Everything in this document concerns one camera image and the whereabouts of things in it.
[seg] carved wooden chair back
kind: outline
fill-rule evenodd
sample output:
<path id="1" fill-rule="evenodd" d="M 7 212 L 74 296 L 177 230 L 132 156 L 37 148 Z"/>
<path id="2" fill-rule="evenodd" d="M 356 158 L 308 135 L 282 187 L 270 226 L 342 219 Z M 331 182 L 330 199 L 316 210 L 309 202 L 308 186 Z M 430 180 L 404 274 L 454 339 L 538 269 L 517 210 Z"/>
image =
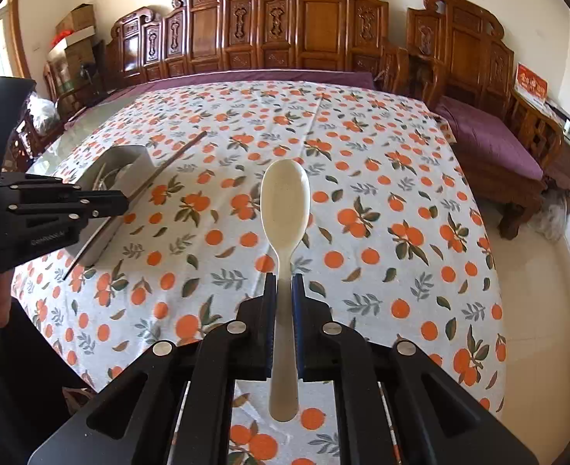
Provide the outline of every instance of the carved wooden chair back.
<path id="1" fill-rule="evenodd" d="M 42 73 L 44 77 L 44 83 L 46 85 L 46 90 L 48 91 L 48 97 L 52 102 L 56 102 L 59 98 L 59 93 L 57 91 L 57 84 L 55 82 L 54 72 L 50 62 L 46 61 L 44 64 L 44 71 Z"/>
<path id="2" fill-rule="evenodd" d="M 257 68 L 375 76 L 388 63 L 383 53 L 396 51 L 380 0 L 173 0 L 173 7 L 162 17 L 141 7 L 115 22 L 107 62 L 118 85 Z"/>
<path id="3" fill-rule="evenodd" d="M 19 171 L 24 173 L 33 164 L 33 157 L 30 155 L 18 130 L 11 133 L 7 142 L 7 149 L 10 155 L 6 155 L 3 168 L 5 171 Z"/>
<path id="4" fill-rule="evenodd" d="M 467 0 L 424 0 L 408 9 L 408 52 L 434 57 L 447 68 L 445 93 L 503 119 L 513 82 L 513 51 L 486 9 Z"/>

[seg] cardboard box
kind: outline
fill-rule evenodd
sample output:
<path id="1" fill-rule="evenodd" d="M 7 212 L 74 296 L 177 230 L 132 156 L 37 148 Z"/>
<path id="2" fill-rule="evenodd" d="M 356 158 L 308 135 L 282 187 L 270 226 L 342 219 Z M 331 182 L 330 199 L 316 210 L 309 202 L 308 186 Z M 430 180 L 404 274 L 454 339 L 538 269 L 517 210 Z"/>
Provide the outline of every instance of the cardboard box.
<path id="1" fill-rule="evenodd" d="M 100 173 L 103 165 L 105 166 L 103 175 L 106 175 L 107 172 L 110 172 L 113 169 L 122 168 L 128 164 L 131 164 L 131 166 L 128 168 L 126 173 L 115 183 L 114 188 L 116 190 L 121 190 L 126 197 L 129 197 L 143 184 L 147 177 L 149 177 L 155 171 L 155 166 L 152 162 L 151 157 L 149 157 L 149 152 L 143 145 L 122 145 L 119 147 L 109 148 L 85 170 L 76 184 L 81 186 L 83 190 L 92 190 L 93 182 L 98 177 L 98 174 Z M 140 197 L 141 195 L 139 195 L 132 203 L 130 203 L 128 211 L 131 211 L 131 209 L 134 208 L 134 205 L 138 200 L 140 200 Z M 78 243 L 72 246 L 68 246 L 66 248 L 66 251 L 75 258 L 81 251 L 82 247 L 85 246 L 85 243 L 87 243 L 91 237 L 95 235 L 96 231 L 104 222 L 106 222 L 106 218 L 96 218 L 89 220 L 88 225 L 80 233 Z M 112 223 L 98 236 L 97 240 L 94 241 L 93 245 L 80 259 L 80 264 L 82 266 L 92 266 L 98 261 L 100 255 L 122 222 L 122 215 L 116 217 Z"/>
<path id="2" fill-rule="evenodd" d="M 83 80 L 76 80 L 83 63 L 94 63 L 91 37 L 95 28 L 88 28 L 72 33 L 55 45 L 48 53 L 48 61 L 55 74 L 55 82 L 61 92 L 68 91 Z"/>
<path id="3" fill-rule="evenodd" d="M 95 28 L 95 13 L 93 11 L 93 5 L 83 3 L 72 10 L 59 24 L 57 24 L 55 34 L 59 34 L 64 29 L 79 31 L 81 29 L 88 28 L 89 26 L 93 26 Z"/>

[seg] tablecloth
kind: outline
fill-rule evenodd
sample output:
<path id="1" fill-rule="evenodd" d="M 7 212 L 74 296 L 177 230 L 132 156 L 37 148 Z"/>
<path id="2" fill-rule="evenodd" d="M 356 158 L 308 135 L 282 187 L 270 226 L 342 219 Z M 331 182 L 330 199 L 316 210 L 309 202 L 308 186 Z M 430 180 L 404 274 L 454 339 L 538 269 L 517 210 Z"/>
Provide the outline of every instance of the tablecloth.
<path id="1" fill-rule="evenodd" d="M 13 292 L 51 346 L 97 390 L 160 339 L 187 344 L 261 294 L 275 254 L 261 227 L 267 166 L 295 158 L 311 218 L 292 273 L 333 318 L 371 341 L 418 344 L 493 413 L 506 344 L 494 258 L 446 125 L 405 97 L 309 82 L 235 82 L 146 93 L 54 174 L 76 180 L 112 145 L 156 165 L 207 131 L 124 217 L 91 268 L 64 250 L 16 270 Z M 267 384 L 238 382 L 229 463 L 339 463 L 330 384 L 300 387 L 294 420 Z"/>

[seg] spoon bowl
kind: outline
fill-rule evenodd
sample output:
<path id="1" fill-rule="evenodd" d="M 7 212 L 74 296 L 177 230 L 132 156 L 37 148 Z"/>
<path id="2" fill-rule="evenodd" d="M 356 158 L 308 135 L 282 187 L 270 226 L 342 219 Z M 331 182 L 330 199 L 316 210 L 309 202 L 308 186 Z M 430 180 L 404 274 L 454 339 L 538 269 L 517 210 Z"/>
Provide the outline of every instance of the spoon bowl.
<path id="1" fill-rule="evenodd" d="M 298 412 L 289 261 L 304 236 L 310 209 L 311 188 L 303 167 L 289 159 L 272 163 L 261 182 L 261 223 L 278 258 L 269 412 L 280 422 L 290 421 Z"/>

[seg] floor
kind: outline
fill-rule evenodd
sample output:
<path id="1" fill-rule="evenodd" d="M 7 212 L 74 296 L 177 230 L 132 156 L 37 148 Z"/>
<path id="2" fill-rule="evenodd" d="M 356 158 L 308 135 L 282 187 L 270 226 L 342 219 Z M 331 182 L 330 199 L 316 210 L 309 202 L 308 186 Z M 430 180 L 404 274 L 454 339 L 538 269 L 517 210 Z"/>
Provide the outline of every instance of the floor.
<path id="1" fill-rule="evenodd" d="M 529 226 L 500 238 L 500 212 L 479 204 L 497 264 L 507 338 L 502 422 L 551 464 L 570 439 L 570 281 L 563 240 L 547 241 Z"/>

